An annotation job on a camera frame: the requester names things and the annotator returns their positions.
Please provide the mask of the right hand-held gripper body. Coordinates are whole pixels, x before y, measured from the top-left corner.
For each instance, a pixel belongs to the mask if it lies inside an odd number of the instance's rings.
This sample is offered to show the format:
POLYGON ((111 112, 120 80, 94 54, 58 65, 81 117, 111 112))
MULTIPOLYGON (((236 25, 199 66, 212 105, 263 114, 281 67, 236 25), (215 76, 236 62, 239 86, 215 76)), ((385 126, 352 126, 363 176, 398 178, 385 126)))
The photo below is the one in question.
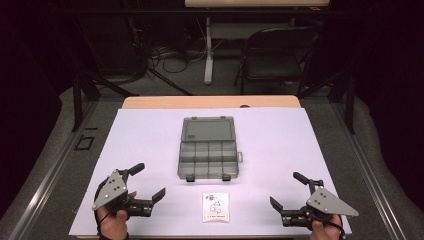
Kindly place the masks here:
POLYGON ((324 225, 329 224, 342 231, 342 226, 332 222, 334 215, 349 217, 359 215, 357 210, 327 190, 322 180, 309 180, 310 183, 307 186, 310 197, 306 200, 305 206, 299 210, 283 208, 281 218, 284 227, 306 227, 311 230, 312 223, 320 221, 324 225))

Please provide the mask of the small white printed packet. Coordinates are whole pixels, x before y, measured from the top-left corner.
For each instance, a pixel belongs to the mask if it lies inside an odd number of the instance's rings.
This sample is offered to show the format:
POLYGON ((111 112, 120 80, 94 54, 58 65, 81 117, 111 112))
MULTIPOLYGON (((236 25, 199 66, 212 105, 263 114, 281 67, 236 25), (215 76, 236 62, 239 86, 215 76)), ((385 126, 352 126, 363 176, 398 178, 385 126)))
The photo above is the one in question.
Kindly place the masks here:
POLYGON ((230 222, 228 193, 205 193, 202 196, 202 222, 230 222))

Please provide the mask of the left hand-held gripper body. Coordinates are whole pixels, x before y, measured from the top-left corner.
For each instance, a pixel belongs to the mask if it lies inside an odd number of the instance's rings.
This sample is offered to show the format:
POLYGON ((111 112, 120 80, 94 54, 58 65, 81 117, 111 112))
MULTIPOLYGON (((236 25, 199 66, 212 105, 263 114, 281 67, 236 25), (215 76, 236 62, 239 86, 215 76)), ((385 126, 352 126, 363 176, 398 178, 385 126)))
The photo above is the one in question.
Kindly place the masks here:
POLYGON ((109 213, 116 214, 125 210, 128 216, 150 217, 155 203, 151 200, 136 199, 129 195, 127 181, 131 176, 129 169, 115 169, 99 185, 92 210, 97 211, 104 206, 109 213))

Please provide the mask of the person's right hand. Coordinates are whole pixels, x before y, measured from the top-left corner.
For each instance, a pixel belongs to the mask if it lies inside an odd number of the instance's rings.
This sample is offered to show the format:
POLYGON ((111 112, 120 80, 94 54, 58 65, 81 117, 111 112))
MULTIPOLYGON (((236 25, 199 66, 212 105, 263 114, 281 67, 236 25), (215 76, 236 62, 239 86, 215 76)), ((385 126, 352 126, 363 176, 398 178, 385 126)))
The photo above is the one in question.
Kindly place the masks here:
POLYGON ((313 231, 310 234, 310 240, 339 240, 341 230, 329 224, 324 225, 320 221, 312 223, 313 231))

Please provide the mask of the wooden table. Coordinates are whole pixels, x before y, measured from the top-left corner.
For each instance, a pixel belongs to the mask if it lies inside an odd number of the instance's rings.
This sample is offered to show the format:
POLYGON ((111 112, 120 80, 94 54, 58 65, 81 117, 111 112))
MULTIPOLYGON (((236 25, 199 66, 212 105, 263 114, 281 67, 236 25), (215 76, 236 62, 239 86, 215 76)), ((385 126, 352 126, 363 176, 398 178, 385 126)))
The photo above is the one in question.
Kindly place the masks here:
POLYGON ((300 108, 292 95, 139 96, 124 100, 123 109, 211 109, 248 107, 300 108))

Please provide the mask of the metal floor rail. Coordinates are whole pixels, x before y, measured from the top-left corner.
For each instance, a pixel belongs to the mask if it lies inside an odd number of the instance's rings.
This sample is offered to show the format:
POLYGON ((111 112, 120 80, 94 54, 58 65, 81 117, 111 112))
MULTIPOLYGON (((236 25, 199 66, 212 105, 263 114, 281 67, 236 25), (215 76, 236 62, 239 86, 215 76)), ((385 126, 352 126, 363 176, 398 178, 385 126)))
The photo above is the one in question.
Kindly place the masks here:
POLYGON ((11 230, 6 240, 27 238, 67 165, 68 155, 82 136, 97 105, 97 102, 83 105, 83 120, 75 131, 73 110, 62 107, 40 157, 11 205, 11 230))
POLYGON ((393 208, 391 207, 386 194, 383 192, 376 175, 372 171, 356 135, 352 134, 345 124, 344 111, 342 107, 336 103, 332 105, 332 109, 338 122, 341 124, 353 151, 355 152, 356 165, 358 166, 359 172, 361 173, 361 176, 368 188, 368 192, 371 195, 374 205, 377 208, 380 218, 382 219, 391 240, 407 240, 407 237, 395 216, 393 208))

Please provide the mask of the white table mat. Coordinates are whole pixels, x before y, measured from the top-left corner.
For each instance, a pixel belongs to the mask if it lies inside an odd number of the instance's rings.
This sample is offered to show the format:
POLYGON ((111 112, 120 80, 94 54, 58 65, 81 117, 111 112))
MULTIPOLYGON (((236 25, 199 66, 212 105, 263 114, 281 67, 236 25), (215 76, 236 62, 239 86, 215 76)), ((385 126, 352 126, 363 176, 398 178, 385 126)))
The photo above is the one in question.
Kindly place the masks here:
POLYGON ((287 209, 298 209, 310 196, 307 186, 294 179, 299 172, 323 180, 333 191, 331 175, 306 111, 302 108, 229 108, 118 111, 70 232, 78 237, 96 234, 91 206, 98 185, 115 169, 144 163, 129 178, 128 188, 142 199, 162 188, 164 198, 149 218, 133 217, 133 237, 189 239, 209 237, 305 236, 300 227, 284 227, 270 197, 287 209), (238 150, 243 155, 237 178, 188 183, 177 175, 179 145, 186 117, 232 116, 238 150), (202 222, 202 196, 228 193, 230 222, 202 222))

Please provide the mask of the black folding chair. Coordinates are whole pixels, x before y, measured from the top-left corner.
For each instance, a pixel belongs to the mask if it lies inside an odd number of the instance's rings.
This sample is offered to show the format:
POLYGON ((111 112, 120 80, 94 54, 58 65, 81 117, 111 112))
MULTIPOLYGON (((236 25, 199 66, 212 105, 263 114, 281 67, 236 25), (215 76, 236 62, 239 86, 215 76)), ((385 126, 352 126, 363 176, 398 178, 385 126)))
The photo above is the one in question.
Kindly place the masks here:
POLYGON ((310 61, 321 43, 321 31, 312 26, 274 27, 253 33, 241 49, 240 65, 233 82, 298 82, 297 93, 305 85, 310 61))

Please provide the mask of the black metal stand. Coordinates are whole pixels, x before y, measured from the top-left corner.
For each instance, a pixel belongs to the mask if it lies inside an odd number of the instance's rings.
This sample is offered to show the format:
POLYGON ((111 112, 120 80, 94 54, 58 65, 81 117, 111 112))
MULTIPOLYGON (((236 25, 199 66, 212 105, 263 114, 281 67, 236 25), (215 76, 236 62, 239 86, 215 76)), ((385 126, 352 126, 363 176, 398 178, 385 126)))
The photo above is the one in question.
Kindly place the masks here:
POLYGON ((110 82, 109 80, 106 80, 99 74, 87 68, 77 54, 70 52, 70 58, 76 71, 72 86, 74 106, 73 132, 76 132, 81 127, 84 120, 82 93, 84 93, 90 101, 98 101, 101 97, 101 94, 96 87, 97 83, 100 83, 101 85, 120 94, 123 97, 134 96, 134 93, 119 87, 118 85, 110 82))
POLYGON ((337 72, 331 75, 329 78, 316 84, 313 84, 311 87, 308 87, 305 90, 301 90, 297 94, 297 96, 299 98, 307 97, 330 83, 333 84, 333 87, 331 88, 330 93, 327 95, 327 98, 330 103, 339 103, 343 97, 346 97, 344 122, 349 132, 351 134, 354 134, 355 130, 353 126, 353 117, 355 98, 355 77, 352 73, 346 71, 337 72))

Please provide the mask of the dark cabinet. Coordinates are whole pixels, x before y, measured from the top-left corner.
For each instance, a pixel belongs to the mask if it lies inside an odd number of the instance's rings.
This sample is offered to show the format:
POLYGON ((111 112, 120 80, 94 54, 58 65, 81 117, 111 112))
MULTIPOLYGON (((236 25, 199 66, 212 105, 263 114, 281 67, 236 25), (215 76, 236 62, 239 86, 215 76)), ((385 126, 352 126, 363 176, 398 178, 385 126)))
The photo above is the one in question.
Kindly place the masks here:
POLYGON ((137 52, 127 17, 81 16, 79 23, 103 76, 141 77, 145 74, 146 63, 137 52))

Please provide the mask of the person's left hand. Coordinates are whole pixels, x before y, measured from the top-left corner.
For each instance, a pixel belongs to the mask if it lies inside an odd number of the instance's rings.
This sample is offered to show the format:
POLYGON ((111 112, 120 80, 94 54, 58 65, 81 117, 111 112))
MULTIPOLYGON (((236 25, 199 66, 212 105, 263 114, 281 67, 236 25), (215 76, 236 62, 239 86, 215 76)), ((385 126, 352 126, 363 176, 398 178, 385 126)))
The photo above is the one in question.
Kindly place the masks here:
POLYGON ((128 213, 118 210, 115 215, 110 215, 102 206, 96 211, 99 222, 97 223, 100 240, 129 240, 127 220, 128 213))

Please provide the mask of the desk with white legs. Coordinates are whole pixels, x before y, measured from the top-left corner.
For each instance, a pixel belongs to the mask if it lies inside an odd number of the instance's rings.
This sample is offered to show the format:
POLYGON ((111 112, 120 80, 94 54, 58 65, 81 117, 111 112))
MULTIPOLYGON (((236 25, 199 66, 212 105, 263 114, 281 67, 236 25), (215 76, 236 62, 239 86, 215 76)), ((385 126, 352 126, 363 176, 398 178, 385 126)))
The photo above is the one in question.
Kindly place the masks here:
MULTIPOLYGON (((301 7, 327 7, 331 0, 185 0, 185 6, 189 8, 207 8, 207 9, 229 9, 241 10, 243 7, 253 9, 259 8, 277 8, 288 7, 291 10, 297 10, 301 7)), ((254 31, 265 27, 275 27, 277 24, 270 21, 264 23, 230 23, 225 20, 219 22, 206 18, 205 23, 205 45, 206 45, 206 65, 204 83, 210 85, 213 79, 213 39, 247 39, 254 31)))

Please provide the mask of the grey clear plastic compartment box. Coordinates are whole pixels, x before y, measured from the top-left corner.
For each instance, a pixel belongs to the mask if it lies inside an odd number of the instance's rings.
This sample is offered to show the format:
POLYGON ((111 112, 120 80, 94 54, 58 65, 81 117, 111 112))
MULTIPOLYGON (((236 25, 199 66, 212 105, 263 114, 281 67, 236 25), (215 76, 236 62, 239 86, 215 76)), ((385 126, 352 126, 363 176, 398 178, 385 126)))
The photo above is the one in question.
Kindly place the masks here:
POLYGON ((231 181, 239 175, 239 161, 232 116, 183 120, 177 170, 180 179, 231 181))

